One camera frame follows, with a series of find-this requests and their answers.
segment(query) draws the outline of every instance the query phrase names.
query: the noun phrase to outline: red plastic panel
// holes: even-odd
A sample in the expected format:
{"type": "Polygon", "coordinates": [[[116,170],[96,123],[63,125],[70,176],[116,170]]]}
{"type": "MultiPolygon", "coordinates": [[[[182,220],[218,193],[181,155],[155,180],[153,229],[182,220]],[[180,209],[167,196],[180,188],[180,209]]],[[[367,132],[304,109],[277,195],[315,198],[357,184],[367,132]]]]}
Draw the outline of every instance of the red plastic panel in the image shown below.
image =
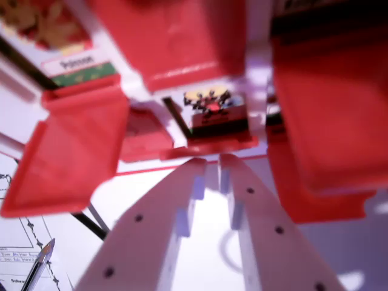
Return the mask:
{"type": "Polygon", "coordinates": [[[280,202],[295,223],[365,217],[364,203],[375,191],[319,196],[303,184],[287,141],[271,142],[267,154],[280,202]]]}
{"type": "Polygon", "coordinates": [[[316,192],[388,185],[388,41],[275,62],[301,178],[316,192]]]}
{"type": "Polygon", "coordinates": [[[242,0],[89,0],[150,90],[244,71],[242,0]]]}
{"type": "Polygon", "coordinates": [[[173,148],[173,140],[151,111],[130,109],[120,159],[125,162],[158,159],[173,148]]]}
{"type": "Polygon", "coordinates": [[[119,78],[49,92],[45,101],[52,114],[25,147],[2,216],[79,212],[116,173],[128,114],[119,78]]]}
{"type": "Polygon", "coordinates": [[[257,136],[248,131],[233,135],[216,136],[188,140],[187,147],[178,147],[160,153],[160,159],[176,159],[185,156],[204,156],[218,153],[229,153],[235,150],[244,150],[256,147],[259,144],[257,136]]]}
{"type": "Polygon", "coordinates": [[[296,32],[272,38],[273,59],[279,62],[285,59],[316,55],[340,47],[367,44],[388,37],[388,25],[360,28],[339,34],[335,33],[335,28],[331,29],[333,32],[325,36],[319,35],[319,32],[314,33],[312,30],[306,35],[303,32],[301,35],[296,32]]]}

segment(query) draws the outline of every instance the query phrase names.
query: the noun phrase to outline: pen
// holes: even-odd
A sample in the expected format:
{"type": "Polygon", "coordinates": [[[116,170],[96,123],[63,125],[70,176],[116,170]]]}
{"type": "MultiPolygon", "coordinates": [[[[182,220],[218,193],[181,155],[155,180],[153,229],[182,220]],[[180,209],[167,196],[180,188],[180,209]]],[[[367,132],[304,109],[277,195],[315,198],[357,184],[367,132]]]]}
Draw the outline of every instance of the pen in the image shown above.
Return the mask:
{"type": "Polygon", "coordinates": [[[39,252],[34,265],[30,273],[27,276],[27,279],[24,282],[21,291],[32,291],[38,282],[38,279],[41,277],[44,267],[47,264],[47,261],[51,258],[55,245],[55,239],[53,238],[45,247],[39,252]]]}

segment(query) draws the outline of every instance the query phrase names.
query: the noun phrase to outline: printed diagram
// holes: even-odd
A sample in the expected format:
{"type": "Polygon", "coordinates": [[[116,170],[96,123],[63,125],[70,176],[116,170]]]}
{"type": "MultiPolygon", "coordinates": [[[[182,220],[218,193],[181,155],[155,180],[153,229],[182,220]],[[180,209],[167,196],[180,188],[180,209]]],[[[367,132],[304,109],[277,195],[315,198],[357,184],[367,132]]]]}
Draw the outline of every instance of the printed diagram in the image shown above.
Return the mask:
{"type": "MultiPolygon", "coordinates": [[[[0,207],[17,168],[15,160],[0,154],[0,207]]],[[[0,217],[0,283],[6,291],[20,291],[36,256],[52,237],[42,216],[0,217]]],[[[54,250],[35,287],[40,291],[70,291],[66,273],[54,250]]]]}
{"type": "Polygon", "coordinates": [[[34,248],[20,218],[4,219],[0,217],[0,232],[5,229],[8,232],[6,235],[0,235],[0,248],[16,247],[27,249],[26,251],[34,248]]]}

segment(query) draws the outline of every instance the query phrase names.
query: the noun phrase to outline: green stripe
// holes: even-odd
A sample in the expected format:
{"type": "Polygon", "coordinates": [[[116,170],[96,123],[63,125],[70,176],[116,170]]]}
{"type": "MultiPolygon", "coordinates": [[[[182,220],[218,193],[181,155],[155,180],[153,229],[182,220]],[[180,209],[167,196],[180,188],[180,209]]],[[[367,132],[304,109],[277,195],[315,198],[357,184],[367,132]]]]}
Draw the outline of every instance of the green stripe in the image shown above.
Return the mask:
{"type": "Polygon", "coordinates": [[[74,73],[55,76],[52,80],[60,87],[68,87],[74,84],[87,82],[94,79],[99,79],[116,73],[115,68],[111,63],[96,65],[74,73]]]}

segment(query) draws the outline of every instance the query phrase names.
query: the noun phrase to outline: colorful artwork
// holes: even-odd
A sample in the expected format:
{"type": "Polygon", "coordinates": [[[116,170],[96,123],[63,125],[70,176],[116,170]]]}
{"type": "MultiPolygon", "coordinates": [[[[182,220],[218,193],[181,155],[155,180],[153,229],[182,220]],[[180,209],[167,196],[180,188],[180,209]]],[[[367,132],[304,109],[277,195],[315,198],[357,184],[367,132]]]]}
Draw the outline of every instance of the colorful artwork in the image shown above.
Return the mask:
{"type": "Polygon", "coordinates": [[[91,47],[88,34],[59,0],[0,0],[0,18],[20,38],[42,50],[66,54],[91,47]]]}
{"type": "Polygon", "coordinates": [[[184,105],[192,105],[196,112],[205,113],[204,118],[212,115],[226,115],[224,109],[233,104],[231,94],[224,87],[208,89],[203,91],[191,91],[184,94],[184,105]]]}

